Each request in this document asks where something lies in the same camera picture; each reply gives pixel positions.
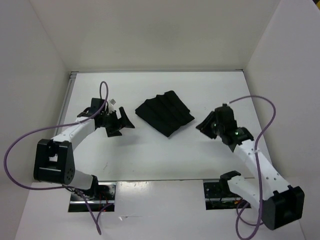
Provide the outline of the black pleated skirt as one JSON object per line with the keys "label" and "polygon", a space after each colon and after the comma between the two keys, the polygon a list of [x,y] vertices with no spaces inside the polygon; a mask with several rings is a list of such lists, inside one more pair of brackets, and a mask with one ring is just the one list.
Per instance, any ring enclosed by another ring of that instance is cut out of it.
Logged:
{"label": "black pleated skirt", "polygon": [[135,114],[167,138],[195,119],[173,90],[146,99]]}

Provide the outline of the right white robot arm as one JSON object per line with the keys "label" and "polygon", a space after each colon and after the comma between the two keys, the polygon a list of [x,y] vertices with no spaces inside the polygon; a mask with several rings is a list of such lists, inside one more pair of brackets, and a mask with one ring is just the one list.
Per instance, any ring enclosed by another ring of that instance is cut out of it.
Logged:
{"label": "right white robot arm", "polygon": [[220,137],[222,143],[243,161],[258,181],[258,185],[254,186],[236,170],[224,173],[219,179],[219,191],[223,196],[236,194],[251,207],[260,210],[262,223],[270,230],[301,219],[304,191],[299,186],[291,186],[276,171],[255,145],[256,141],[249,130],[238,126],[231,107],[227,104],[217,107],[196,129],[210,139]]}

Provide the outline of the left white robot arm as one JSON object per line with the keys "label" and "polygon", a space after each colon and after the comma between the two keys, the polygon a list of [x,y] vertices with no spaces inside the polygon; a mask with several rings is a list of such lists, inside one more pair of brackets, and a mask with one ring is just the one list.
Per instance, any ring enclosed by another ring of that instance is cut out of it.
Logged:
{"label": "left white robot arm", "polygon": [[123,128],[133,129],[135,126],[123,107],[119,108],[119,113],[120,117],[112,101],[92,98],[90,106],[77,115],[75,123],[53,138],[37,143],[33,178],[74,188],[77,195],[88,200],[104,193],[95,175],[76,170],[74,150],[98,128],[104,128],[109,138],[121,136]]}

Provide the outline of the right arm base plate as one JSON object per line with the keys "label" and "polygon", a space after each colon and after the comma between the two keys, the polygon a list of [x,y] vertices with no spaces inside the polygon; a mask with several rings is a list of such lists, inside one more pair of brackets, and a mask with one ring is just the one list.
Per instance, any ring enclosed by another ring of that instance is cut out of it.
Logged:
{"label": "right arm base plate", "polygon": [[204,180],[203,190],[206,210],[232,210],[245,205],[239,195],[223,192],[218,179]]}

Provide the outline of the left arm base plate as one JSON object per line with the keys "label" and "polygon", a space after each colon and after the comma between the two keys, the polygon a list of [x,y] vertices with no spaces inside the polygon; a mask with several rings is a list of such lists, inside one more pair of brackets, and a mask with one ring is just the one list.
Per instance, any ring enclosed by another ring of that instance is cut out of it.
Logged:
{"label": "left arm base plate", "polygon": [[[116,182],[99,182],[99,187],[102,189],[102,193],[95,197],[87,199],[88,205],[92,212],[114,212],[115,211],[115,198],[116,198]],[[77,193],[72,192],[70,195],[68,212],[69,213],[84,213],[88,212],[83,198]]]}

